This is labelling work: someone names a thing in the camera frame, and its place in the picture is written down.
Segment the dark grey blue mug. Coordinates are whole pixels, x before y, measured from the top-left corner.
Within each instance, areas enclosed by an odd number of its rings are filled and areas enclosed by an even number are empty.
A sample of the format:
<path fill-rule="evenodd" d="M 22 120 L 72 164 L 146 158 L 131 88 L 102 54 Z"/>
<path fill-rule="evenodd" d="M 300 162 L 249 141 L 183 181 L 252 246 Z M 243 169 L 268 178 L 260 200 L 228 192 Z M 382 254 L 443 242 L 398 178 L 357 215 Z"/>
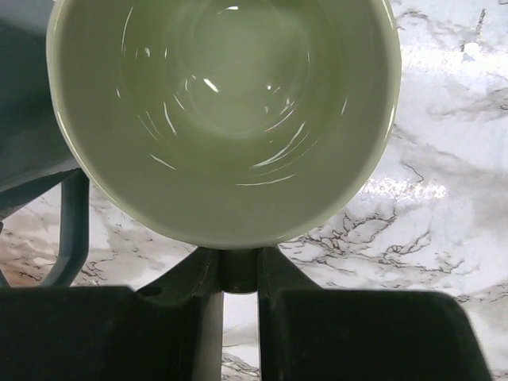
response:
<path fill-rule="evenodd" d="M 42 283 L 68 287 L 88 257 L 90 183 L 53 113 L 45 57 L 53 5 L 1 3 L 1 218 L 61 186 L 59 251 Z"/>

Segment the light green mug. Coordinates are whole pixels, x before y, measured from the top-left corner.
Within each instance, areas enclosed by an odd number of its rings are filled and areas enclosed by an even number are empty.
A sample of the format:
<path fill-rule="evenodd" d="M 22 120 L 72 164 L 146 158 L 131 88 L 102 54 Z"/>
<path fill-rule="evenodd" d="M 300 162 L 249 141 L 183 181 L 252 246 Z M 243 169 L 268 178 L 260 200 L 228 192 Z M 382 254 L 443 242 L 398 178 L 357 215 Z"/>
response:
<path fill-rule="evenodd" d="M 163 236 L 234 252 L 360 191 L 402 76 L 387 1 L 58 1 L 46 57 L 89 180 Z"/>

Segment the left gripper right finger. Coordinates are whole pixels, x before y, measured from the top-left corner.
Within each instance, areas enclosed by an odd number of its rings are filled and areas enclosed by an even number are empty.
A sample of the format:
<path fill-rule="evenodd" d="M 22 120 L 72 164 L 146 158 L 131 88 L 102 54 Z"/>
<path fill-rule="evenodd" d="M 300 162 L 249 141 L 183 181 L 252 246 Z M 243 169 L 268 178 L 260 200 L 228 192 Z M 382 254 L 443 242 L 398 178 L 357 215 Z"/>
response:
<path fill-rule="evenodd" d="M 277 248 L 256 254 L 264 380 L 489 380 L 463 308 L 435 291 L 318 286 Z"/>

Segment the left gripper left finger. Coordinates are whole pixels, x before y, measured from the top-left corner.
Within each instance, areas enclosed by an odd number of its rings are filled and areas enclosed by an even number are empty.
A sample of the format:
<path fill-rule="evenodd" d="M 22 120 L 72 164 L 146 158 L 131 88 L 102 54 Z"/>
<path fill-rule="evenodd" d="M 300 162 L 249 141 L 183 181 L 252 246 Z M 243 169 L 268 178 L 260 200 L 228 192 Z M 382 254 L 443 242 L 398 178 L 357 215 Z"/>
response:
<path fill-rule="evenodd" d="M 4 380 L 218 380 L 219 254 L 200 248 L 149 285 L 1 292 Z"/>

